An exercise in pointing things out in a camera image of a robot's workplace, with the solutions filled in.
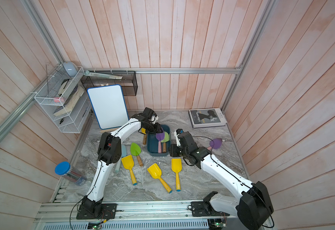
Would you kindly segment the light green shovel wooden handle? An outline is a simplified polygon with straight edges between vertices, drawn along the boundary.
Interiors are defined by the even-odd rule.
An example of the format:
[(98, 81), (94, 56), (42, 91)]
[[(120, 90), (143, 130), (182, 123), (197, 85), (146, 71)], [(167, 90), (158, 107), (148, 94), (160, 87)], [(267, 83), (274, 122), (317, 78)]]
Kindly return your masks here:
[(162, 152), (166, 153), (167, 152), (167, 142), (169, 141), (169, 134), (165, 131), (164, 132), (164, 138), (161, 141), (162, 142)]

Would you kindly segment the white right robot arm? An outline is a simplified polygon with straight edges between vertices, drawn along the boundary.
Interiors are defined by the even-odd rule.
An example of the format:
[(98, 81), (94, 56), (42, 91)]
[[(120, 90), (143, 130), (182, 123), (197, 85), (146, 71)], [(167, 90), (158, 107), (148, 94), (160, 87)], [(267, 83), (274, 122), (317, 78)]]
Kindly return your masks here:
[(177, 129), (176, 143), (169, 148), (171, 157), (182, 157), (189, 166), (196, 166), (216, 178), (232, 197), (211, 192), (204, 202), (215, 212), (238, 217), (249, 230), (258, 230), (272, 218), (274, 208), (267, 187), (262, 182), (253, 183), (224, 165), (206, 147), (199, 147), (189, 132)]

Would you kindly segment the purple shovel with pink handle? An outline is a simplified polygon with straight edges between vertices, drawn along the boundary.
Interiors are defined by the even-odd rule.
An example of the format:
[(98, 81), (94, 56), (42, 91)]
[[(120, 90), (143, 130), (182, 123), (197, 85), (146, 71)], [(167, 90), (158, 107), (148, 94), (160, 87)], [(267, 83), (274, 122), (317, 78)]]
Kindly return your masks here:
[(164, 138), (164, 131), (156, 134), (156, 139), (158, 140), (158, 153), (162, 153), (161, 141)]

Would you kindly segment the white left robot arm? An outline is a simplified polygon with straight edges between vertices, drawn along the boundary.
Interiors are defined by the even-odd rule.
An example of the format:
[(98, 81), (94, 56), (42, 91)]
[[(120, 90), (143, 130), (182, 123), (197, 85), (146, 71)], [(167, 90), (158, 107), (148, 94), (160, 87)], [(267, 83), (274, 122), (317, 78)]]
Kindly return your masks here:
[(86, 211), (91, 217), (99, 217), (102, 213), (102, 200), (106, 181), (114, 165), (121, 159), (122, 143), (137, 131), (156, 134), (162, 130), (157, 122), (158, 115), (146, 107), (142, 113), (133, 115), (127, 123), (117, 130), (101, 136), (98, 147), (98, 165), (91, 187), (81, 201), (80, 210)]

